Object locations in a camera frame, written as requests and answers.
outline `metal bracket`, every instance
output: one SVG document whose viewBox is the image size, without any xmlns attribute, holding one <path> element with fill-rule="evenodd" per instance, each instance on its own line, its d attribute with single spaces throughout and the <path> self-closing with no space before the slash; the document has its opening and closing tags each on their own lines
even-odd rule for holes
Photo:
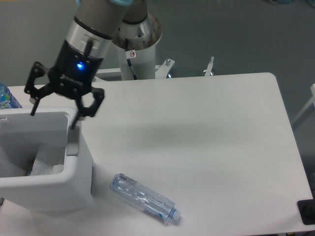
<svg viewBox="0 0 315 236">
<path fill-rule="evenodd" d="M 302 107 L 302 109 L 296 114 L 291 122 L 292 130 L 299 127 L 303 121 L 315 110 L 315 84 L 311 86 L 312 97 Z"/>
<path fill-rule="evenodd" d="M 169 71 L 172 69 L 174 64 L 175 64 L 174 60 L 166 59 L 165 62 L 156 71 L 156 79 L 171 78 L 171 76 L 168 76 L 168 75 L 169 75 Z"/>
<path fill-rule="evenodd" d="M 171 78 L 172 76 L 169 74 L 169 71 L 174 66 L 175 61 L 171 59 L 166 59 L 162 65 L 156 65 L 156 79 L 165 79 L 165 78 Z M 99 79 L 99 77 L 104 78 L 110 78 L 110 77 L 117 77 L 121 76 L 121 70 L 120 68 L 113 68 L 113 69 L 102 69 L 98 70 L 96 73 L 96 80 Z"/>
</svg>

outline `bottle label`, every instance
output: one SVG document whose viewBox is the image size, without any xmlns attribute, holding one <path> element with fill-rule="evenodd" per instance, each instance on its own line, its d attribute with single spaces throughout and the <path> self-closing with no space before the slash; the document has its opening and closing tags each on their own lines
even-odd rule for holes
<svg viewBox="0 0 315 236">
<path fill-rule="evenodd" d="M 10 100 L 6 100 L 3 102 L 0 102 L 0 109 L 10 109 L 12 108 L 11 104 L 10 104 Z"/>
</svg>

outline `white bin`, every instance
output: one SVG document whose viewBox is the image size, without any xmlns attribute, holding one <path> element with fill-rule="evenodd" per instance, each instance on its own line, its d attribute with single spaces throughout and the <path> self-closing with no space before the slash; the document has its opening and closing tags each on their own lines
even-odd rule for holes
<svg viewBox="0 0 315 236">
<path fill-rule="evenodd" d="M 81 122 L 68 129 L 73 108 L 0 110 L 0 196 L 35 211 L 84 208 L 93 203 L 94 162 Z M 58 174 L 27 176 L 39 147 L 65 148 Z"/>
</svg>

